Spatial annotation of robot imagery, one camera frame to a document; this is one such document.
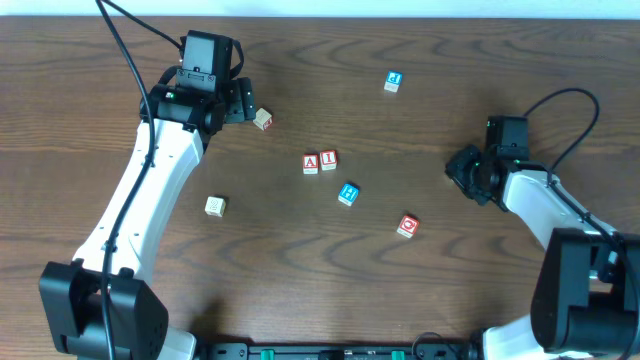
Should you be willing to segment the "red letter I block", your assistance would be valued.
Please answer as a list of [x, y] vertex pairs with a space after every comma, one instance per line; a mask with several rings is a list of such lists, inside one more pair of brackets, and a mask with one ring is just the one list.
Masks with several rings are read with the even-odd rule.
[[326, 150], [320, 153], [320, 165], [323, 171], [335, 170], [337, 164], [338, 159], [335, 150]]

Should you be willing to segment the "red letter A block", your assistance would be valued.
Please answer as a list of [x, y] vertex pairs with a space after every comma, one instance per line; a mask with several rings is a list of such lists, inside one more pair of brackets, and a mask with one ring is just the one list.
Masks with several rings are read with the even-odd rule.
[[314, 175], [319, 172], [319, 156], [316, 154], [305, 154], [303, 156], [303, 173]]

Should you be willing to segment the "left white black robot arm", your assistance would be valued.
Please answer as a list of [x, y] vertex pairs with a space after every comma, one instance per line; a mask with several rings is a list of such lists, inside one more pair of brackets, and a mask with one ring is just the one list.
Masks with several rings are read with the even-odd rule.
[[160, 240], [211, 138], [256, 118], [251, 81], [230, 37], [191, 30], [181, 62], [143, 90], [125, 172], [69, 263], [48, 263], [39, 293], [56, 350], [79, 359], [192, 359], [196, 337], [169, 324], [152, 291]]

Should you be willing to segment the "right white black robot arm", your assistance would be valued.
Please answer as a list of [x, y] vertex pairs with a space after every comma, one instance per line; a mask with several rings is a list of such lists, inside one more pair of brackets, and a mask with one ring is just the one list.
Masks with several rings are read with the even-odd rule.
[[529, 314], [482, 331], [467, 358], [638, 354], [639, 238], [592, 215], [530, 160], [526, 118], [490, 117], [484, 149], [460, 150], [445, 173], [467, 198], [517, 215], [545, 251]]

